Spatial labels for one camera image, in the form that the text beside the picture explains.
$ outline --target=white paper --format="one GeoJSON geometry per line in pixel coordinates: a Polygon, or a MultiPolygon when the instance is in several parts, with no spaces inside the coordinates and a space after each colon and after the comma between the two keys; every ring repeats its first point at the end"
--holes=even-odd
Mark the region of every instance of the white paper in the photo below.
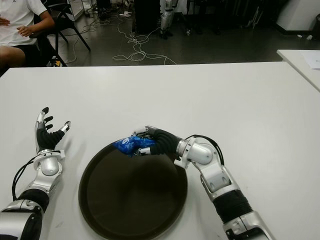
{"type": "Polygon", "coordinates": [[[300,50],[310,68],[320,70],[320,50],[300,50]]]}

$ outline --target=black cable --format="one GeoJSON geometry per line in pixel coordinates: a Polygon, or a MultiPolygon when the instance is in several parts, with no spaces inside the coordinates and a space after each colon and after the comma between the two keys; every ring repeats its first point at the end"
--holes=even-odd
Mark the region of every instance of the black cable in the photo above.
{"type": "Polygon", "coordinates": [[[16,196],[16,186],[17,186],[17,183],[20,179],[20,177],[22,176],[22,174],[24,173],[24,171],[26,170],[27,166],[32,164],[34,162],[34,159],[36,157],[33,157],[31,158],[25,165],[23,165],[19,170],[18,172],[15,174],[14,178],[13,178],[13,182],[12,182],[12,198],[13,198],[13,201],[16,201],[17,200],[17,196],[16,196]]]}
{"type": "Polygon", "coordinates": [[[221,165],[223,165],[223,166],[225,165],[225,160],[224,160],[224,156],[222,155],[222,151],[221,151],[220,147],[218,146],[218,144],[214,140],[212,140],[211,138],[209,138],[207,136],[198,135],[198,134],[188,136],[186,138],[186,140],[189,138],[203,138],[203,139],[208,140],[216,148],[218,155],[219,155],[219,158],[220,158],[221,165]]]}

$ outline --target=chair leg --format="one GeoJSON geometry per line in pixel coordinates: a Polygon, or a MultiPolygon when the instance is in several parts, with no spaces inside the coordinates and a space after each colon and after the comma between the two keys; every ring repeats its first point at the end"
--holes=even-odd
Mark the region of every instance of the chair leg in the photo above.
{"type": "Polygon", "coordinates": [[[63,61],[63,59],[59,55],[57,55],[56,58],[59,59],[63,67],[68,67],[67,64],[63,61]]]}
{"type": "Polygon", "coordinates": [[[62,34],[61,31],[59,31],[59,34],[61,35],[61,37],[65,40],[66,43],[68,43],[68,39],[66,39],[66,37],[62,34]]]}
{"type": "Polygon", "coordinates": [[[58,56],[59,55],[59,33],[56,32],[55,33],[55,55],[58,56]]]}
{"type": "Polygon", "coordinates": [[[89,47],[89,45],[86,43],[86,41],[84,40],[84,38],[81,36],[80,32],[76,29],[76,27],[73,28],[74,31],[76,32],[76,34],[79,36],[79,38],[81,39],[81,41],[83,42],[83,44],[86,46],[86,48],[89,50],[89,52],[91,52],[91,49],[89,47]]]}

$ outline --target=person's arm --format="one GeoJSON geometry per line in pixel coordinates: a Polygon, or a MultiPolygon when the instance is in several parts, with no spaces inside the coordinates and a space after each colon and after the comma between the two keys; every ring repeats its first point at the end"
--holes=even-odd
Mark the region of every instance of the person's arm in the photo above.
{"type": "Polygon", "coordinates": [[[19,34],[23,37],[28,37],[35,32],[39,32],[45,29],[51,29],[55,26],[55,22],[48,11],[44,11],[39,16],[41,18],[41,22],[38,22],[37,24],[31,26],[17,27],[19,34]]]}

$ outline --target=black corrugated arm cover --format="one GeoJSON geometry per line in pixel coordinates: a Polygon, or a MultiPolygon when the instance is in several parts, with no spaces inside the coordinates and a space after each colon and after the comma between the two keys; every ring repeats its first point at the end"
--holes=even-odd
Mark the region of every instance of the black corrugated arm cover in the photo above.
{"type": "Polygon", "coordinates": [[[156,144],[150,147],[150,152],[152,155],[158,154],[175,154],[177,150],[178,143],[181,138],[177,138],[170,132],[157,129],[152,135],[156,144]]]}
{"type": "Polygon", "coordinates": [[[55,150],[56,145],[63,138],[65,133],[61,130],[48,133],[44,128],[36,131],[36,139],[39,145],[39,152],[45,149],[55,150]]]}

